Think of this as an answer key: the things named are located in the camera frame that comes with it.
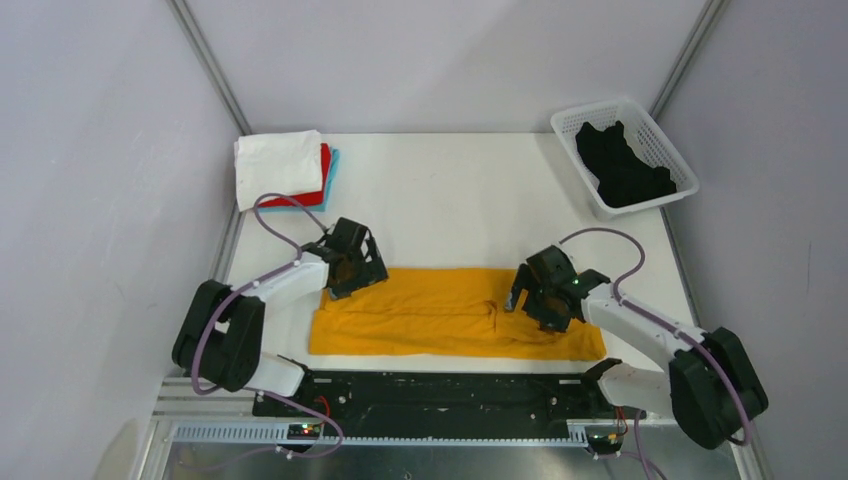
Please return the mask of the yellow t shirt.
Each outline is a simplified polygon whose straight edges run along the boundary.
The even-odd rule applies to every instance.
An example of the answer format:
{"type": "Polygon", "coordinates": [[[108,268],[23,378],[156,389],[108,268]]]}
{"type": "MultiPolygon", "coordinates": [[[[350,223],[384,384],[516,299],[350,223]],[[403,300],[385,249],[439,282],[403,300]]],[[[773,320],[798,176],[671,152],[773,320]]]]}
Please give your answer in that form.
{"type": "Polygon", "coordinates": [[[383,282],[347,298],[324,296],[308,340],[312,355],[440,355],[538,361],[596,361],[601,331],[582,322],[542,329],[503,303],[508,269],[392,268],[383,282]]]}

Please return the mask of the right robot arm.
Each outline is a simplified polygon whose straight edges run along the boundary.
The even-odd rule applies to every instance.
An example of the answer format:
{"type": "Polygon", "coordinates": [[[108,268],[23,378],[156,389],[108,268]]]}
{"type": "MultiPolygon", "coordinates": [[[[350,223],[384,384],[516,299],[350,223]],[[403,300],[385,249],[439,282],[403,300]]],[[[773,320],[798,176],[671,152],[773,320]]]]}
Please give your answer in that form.
{"type": "Polygon", "coordinates": [[[769,399],[740,338],[721,327],[686,325],[629,299],[617,282],[579,272],[566,253],[549,246],[519,265],[505,301],[542,330],[597,327],[649,358],[656,369],[602,360],[581,376],[584,410],[598,418],[619,406],[671,417],[697,445],[715,449],[746,433],[769,399]]]}

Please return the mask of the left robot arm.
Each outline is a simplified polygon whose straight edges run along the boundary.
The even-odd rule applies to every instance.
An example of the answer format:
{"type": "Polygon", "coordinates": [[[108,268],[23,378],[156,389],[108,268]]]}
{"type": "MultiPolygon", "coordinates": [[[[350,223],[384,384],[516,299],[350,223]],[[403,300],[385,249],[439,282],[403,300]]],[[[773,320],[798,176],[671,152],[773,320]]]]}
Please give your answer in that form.
{"type": "Polygon", "coordinates": [[[275,394],[292,416],[314,406],[307,367],[263,348],[266,304],[325,293],[350,297],[388,278],[371,230],[341,217],[313,242],[294,247],[291,261],[240,287],[216,280],[196,290],[172,349],[173,362],[189,372],[199,395],[218,390],[275,394]]]}

